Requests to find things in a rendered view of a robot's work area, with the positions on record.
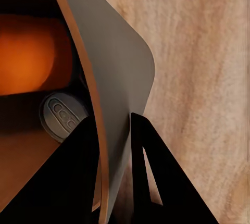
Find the can of soda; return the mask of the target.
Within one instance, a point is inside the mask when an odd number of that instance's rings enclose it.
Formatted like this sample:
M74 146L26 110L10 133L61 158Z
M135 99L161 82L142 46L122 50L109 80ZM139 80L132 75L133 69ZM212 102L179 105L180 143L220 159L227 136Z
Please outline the can of soda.
M83 68L82 68L81 64L79 65L78 76L80 77L80 79L81 79L82 83L84 84L84 86L89 90L88 84L86 82L85 74L84 74L84 71L83 71Z
M81 64L67 23L0 14L0 97L66 88Z
M59 142L63 142L84 118L93 114L90 92L79 76L66 88L52 89L39 109L43 128Z

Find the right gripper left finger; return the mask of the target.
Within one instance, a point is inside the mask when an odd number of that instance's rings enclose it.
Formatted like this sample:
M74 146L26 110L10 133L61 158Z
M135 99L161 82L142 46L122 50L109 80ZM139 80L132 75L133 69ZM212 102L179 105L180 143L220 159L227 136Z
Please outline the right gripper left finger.
M84 118L0 213L0 224L90 224L99 141Z

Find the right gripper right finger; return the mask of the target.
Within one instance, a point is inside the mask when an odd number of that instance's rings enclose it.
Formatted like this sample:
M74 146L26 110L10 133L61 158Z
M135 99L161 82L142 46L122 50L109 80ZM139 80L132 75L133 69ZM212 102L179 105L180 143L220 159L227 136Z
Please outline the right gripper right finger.
M163 206L151 203L143 148ZM219 224L150 121L131 113L134 224Z

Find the trash can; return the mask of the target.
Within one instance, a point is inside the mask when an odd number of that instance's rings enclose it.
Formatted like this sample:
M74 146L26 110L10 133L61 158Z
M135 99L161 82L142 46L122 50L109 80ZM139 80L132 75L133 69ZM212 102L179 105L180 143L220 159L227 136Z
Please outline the trash can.
M144 114L154 82L151 49L106 0L0 0L0 14L67 23L98 133L92 212L99 208L98 224L108 224L131 153L131 113ZM40 121L50 91L0 97L0 213L62 143Z

